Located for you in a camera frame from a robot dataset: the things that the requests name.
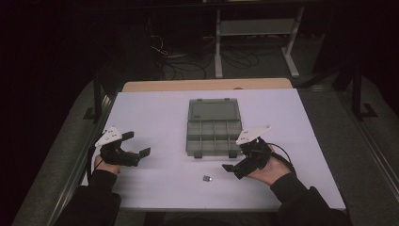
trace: gray floor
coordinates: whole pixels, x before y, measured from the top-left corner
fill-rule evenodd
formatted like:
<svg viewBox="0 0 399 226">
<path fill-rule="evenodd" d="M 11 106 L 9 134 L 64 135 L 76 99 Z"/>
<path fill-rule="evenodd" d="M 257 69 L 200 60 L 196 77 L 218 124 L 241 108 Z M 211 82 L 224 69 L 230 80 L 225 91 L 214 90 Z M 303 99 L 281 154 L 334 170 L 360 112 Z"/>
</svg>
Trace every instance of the gray floor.
<svg viewBox="0 0 399 226">
<path fill-rule="evenodd" d="M 224 78 L 287 77 L 295 85 L 314 77 L 311 69 L 322 39 L 297 39 L 292 53 L 300 73 L 300 78 L 297 79 L 290 77 L 282 53 L 276 47 L 283 42 L 284 39 L 278 37 L 261 42 L 256 39 L 224 41 Z M 168 62 L 175 68 L 165 67 L 167 80 L 215 78 L 212 53 L 200 58 L 170 59 Z M 398 159 L 399 154 L 396 152 L 399 148 L 399 120 L 384 103 L 377 88 L 364 79 L 362 101 L 371 104 L 378 117 L 365 119 L 359 124 L 349 110 L 347 100 L 350 98 L 350 90 L 334 91 L 331 87 L 333 79 L 334 76 L 330 76 L 309 89 L 300 89 L 299 95 L 332 175 L 347 203 L 350 217 L 355 226 L 399 225 L 399 202 L 373 158 L 369 140 L 364 138 L 359 129 L 367 128 L 375 144 L 391 164 L 392 170 L 399 173 L 398 161 L 394 161 Z M 89 84 L 76 100 L 14 225 L 46 225 L 51 217 L 48 211 L 56 205 L 59 191 L 67 184 L 59 180 L 59 174 L 68 178 L 68 172 L 71 172 L 72 168 L 70 163 L 80 154 L 70 151 L 79 150 L 85 143 L 79 138 L 92 130 L 92 123 L 82 120 L 85 110 L 93 106 L 91 89 L 92 85 Z M 65 170 L 53 172 L 55 163 L 58 164 L 58 168 L 65 166 Z M 53 189 L 47 192 L 47 197 L 53 199 L 44 202 L 41 199 L 42 195 L 38 194 L 44 187 L 48 187 L 49 181 L 53 181 Z M 121 209 L 116 225 L 143 225 L 144 217 L 144 212 Z"/>
</svg>

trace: open compartment box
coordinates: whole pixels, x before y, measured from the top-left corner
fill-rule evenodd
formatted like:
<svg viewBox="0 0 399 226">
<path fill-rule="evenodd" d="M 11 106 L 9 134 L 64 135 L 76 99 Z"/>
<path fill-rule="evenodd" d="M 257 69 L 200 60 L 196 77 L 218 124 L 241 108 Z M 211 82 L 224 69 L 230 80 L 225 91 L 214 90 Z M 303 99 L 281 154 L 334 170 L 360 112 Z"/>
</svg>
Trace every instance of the open compartment box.
<svg viewBox="0 0 399 226">
<path fill-rule="evenodd" d="M 242 131 L 236 99 L 190 100 L 186 152 L 189 156 L 228 156 L 241 154 L 235 143 Z"/>
</svg>

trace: dark background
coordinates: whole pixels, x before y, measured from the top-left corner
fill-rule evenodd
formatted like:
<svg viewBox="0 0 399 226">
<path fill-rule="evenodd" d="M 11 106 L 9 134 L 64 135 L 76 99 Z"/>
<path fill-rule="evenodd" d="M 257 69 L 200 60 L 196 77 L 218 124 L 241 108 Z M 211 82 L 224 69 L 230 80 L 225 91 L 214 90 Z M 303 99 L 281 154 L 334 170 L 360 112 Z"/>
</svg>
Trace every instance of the dark background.
<svg viewBox="0 0 399 226">
<path fill-rule="evenodd" d="M 156 34 L 182 48 L 195 46 L 202 35 L 212 35 L 215 24 L 209 11 L 190 13 L 182 24 L 179 21 L 187 13 L 87 12 L 64 0 L 7 0 L 0 7 L 2 122 L 6 126 L 0 224 L 9 225 L 74 100 L 93 74 L 100 74 L 108 94 L 126 81 L 160 79 L 157 55 L 150 48 L 149 17 L 155 18 Z M 321 36 L 327 32 L 316 72 L 355 56 L 363 74 L 378 85 L 399 115 L 398 11 L 393 1 L 308 8 L 300 33 Z M 190 25 L 200 29 L 185 29 Z"/>
</svg>

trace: white desk frame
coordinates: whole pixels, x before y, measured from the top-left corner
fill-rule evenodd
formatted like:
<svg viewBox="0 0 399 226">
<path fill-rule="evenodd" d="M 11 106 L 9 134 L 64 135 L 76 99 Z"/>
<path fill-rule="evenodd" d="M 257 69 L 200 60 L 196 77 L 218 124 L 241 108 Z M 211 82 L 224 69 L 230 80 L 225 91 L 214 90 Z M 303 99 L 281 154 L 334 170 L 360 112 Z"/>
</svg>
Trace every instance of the white desk frame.
<svg viewBox="0 0 399 226">
<path fill-rule="evenodd" d="M 294 41 L 300 21 L 305 8 L 299 8 L 293 19 L 271 19 L 271 20 L 244 20 L 244 21 L 221 21 L 220 10 L 216 16 L 216 51 L 215 51 L 215 77 L 222 78 L 222 60 L 220 55 L 220 37 L 236 35 L 267 35 L 267 34 L 289 34 L 287 45 L 281 48 L 285 62 L 293 78 L 299 77 L 299 72 L 291 57 Z"/>
<path fill-rule="evenodd" d="M 331 208 L 345 208 L 296 89 L 120 93 L 105 128 L 135 132 L 134 138 L 122 143 L 125 151 L 152 148 L 137 168 L 121 168 L 114 186 L 114 192 L 121 195 L 120 207 L 143 211 L 279 209 L 268 186 L 253 179 L 238 180 L 221 167 L 235 165 L 243 156 L 194 159 L 185 153 L 189 100 L 226 97 L 237 98 L 244 127 L 272 125 L 262 137 L 289 153 L 305 186 L 316 186 Z M 204 175 L 213 181 L 204 182 Z"/>
</svg>

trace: background table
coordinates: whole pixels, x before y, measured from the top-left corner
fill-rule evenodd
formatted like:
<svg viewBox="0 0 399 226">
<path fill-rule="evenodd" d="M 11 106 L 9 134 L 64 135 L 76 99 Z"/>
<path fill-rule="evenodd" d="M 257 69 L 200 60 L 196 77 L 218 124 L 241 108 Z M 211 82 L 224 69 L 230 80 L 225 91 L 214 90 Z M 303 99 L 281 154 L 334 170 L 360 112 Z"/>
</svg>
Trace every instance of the background table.
<svg viewBox="0 0 399 226">
<path fill-rule="evenodd" d="M 270 124 L 262 136 L 290 155 L 298 178 L 316 186 L 331 208 L 344 209 L 343 200 L 296 89 L 239 89 L 122 92 L 105 128 L 116 126 L 135 137 L 122 143 L 125 151 L 152 148 L 137 168 L 122 168 L 114 192 L 121 207 L 135 210 L 276 211 L 280 203 L 268 186 L 248 178 L 238 180 L 222 164 L 243 159 L 185 153 L 188 102 L 191 99 L 236 98 L 243 127 Z M 204 182 L 204 175 L 212 182 Z"/>
</svg>

